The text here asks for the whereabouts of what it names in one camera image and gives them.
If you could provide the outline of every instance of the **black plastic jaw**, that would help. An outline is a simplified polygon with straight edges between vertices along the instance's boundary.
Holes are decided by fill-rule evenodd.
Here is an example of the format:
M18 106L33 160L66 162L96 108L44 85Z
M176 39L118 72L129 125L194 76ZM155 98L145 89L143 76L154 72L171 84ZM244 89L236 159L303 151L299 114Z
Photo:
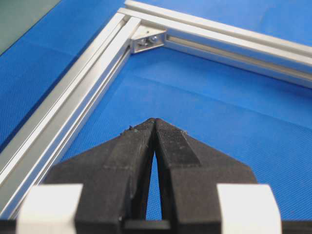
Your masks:
M162 222L143 221L154 152L166 220ZM256 179L248 166L153 118L54 166L45 180L84 185L75 217L78 233L92 229L113 234L129 232L135 224L151 232L164 222L172 233L220 233L220 182Z

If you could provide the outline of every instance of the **aluminum frame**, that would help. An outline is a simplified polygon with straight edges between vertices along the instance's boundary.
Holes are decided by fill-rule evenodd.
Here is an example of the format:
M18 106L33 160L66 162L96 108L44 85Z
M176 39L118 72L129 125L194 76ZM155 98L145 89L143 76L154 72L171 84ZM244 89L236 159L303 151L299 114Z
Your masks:
M140 25L164 47L312 88L312 47L127 0L0 154L0 218L65 154L130 53Z

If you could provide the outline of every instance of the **screw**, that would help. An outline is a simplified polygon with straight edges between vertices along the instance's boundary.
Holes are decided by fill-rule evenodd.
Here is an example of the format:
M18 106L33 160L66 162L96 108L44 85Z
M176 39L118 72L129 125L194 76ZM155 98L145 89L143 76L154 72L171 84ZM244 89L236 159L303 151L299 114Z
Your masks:
M155 35L155 36L150 36L150 37L148 38L148 40L149 40L151 43L155 44L155 43L158 42L158 36L157 36L157 35Z
M147 46L148 43L146 42L146 38L142 38L141 40L139 40L138 42L138 45L144 45L144 46Z

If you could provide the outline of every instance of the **white block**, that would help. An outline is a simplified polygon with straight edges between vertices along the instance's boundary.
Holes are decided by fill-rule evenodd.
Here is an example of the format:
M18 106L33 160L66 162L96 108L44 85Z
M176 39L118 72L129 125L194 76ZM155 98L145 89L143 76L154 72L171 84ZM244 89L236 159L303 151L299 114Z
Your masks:
M17 234L75 234L74 218L82 184L31 188L17 219Z
M281 234L274 195L265 184L218 184L222 234Z

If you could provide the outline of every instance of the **blue fabric surface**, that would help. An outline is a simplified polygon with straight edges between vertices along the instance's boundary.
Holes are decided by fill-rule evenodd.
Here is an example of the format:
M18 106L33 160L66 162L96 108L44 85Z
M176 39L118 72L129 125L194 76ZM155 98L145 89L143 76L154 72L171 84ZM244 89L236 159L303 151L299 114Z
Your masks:
M0 56L0 152L123 0L63 0Z
M63 160L160 117L250 165L283 219L311 219L311 100L310 89L159 48L130 57Z
M122 2L63 0L0 57L2 146ZM312 45L310 0L142 2ZM129 59L63 160L160 117L250 165L283 219L312 219L311 100L312 90L159 48ZM147 219L158 219L155 164L150 192Z

